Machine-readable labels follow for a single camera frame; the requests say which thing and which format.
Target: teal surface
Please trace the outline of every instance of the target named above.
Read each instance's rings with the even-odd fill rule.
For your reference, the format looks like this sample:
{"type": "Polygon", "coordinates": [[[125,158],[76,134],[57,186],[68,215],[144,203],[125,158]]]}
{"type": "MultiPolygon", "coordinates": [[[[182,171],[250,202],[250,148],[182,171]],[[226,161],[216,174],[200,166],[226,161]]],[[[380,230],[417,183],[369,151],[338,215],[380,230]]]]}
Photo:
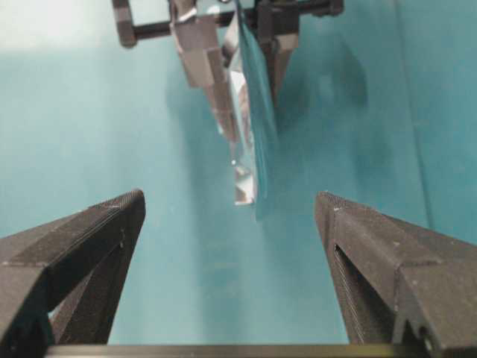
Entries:
{"type": "Polygon", "coordinates": [[[255,220],[170,38],[126,51],[108,1],[3,0],[0,236],[137,186],[147,218],[112,343],[345,342],[318,191],[477,243],[476,20],[473,0],[303,18],[255,220]]]}

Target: teal background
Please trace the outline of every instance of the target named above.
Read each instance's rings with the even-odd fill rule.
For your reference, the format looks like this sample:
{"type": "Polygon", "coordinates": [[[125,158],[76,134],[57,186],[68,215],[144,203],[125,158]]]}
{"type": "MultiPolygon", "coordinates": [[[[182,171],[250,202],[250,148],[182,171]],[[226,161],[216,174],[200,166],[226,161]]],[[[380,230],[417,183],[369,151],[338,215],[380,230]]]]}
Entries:
{"type": "Polygon", "coordinates": [[[124,50],[109,1],[2,0],[0,236],[140,187],[112,343],[346,342],[318,191],[477,243],[477,3],[346,5],[303,17],[256,220],[233,206],[228,145],[170,38],[124,50]]]}

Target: transparent plastic sheet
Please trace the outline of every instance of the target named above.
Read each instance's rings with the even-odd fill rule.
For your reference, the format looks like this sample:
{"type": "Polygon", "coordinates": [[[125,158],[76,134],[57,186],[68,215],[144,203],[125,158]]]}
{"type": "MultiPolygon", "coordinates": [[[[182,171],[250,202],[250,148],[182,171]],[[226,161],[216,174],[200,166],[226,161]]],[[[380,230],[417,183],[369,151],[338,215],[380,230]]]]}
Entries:
{"type": "Polygon", "coordinates": [[[238,51],[230,64],[230,83],[240,144],[233,149],[233,165],[238,186],[241,181],[245,186],[253,181],[256,217],[259,219],[266,214],[270,196],[277,127],[262,50],[245,22],[238,0],[236,10],[238,51]]]}

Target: teal plastic sheet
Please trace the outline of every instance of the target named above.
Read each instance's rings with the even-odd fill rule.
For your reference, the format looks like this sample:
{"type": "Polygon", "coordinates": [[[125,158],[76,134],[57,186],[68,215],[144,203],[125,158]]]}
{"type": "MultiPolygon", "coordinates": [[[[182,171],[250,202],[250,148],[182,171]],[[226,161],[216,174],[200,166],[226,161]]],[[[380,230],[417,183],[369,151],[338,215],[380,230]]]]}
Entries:
{"type": "Polygon", "coordinates": [[[346,342],[321,190],[477,243],[474,0],[301,19],[261,220],[233,205],[228,144],[172,39],[120,48],[110,6],[1,3],[0,236],[142,188],[111,343],[346,342]]]}
{"type": "MultiPolygon", "coordinates": [[[[269,182],[274,176],[274,153],[279,141],[265,57],[248,28],[239,1],[236,1],[236,13],[237,22],[231,26],[238,27],[238,50],[230,64],[230,81],[233,83],[235,73],[235,76],[243,76],[245,82],[242,93],[233,96],[233,103],[241,137],[242,161],[248,161],[247,166],[253,173],[256,186],[253,205],[256,218],[261,219],[267,212],[269,182]]],[[[230,88],[232,93],[236,92],[236,85],[232,84],[230,88]]]]}

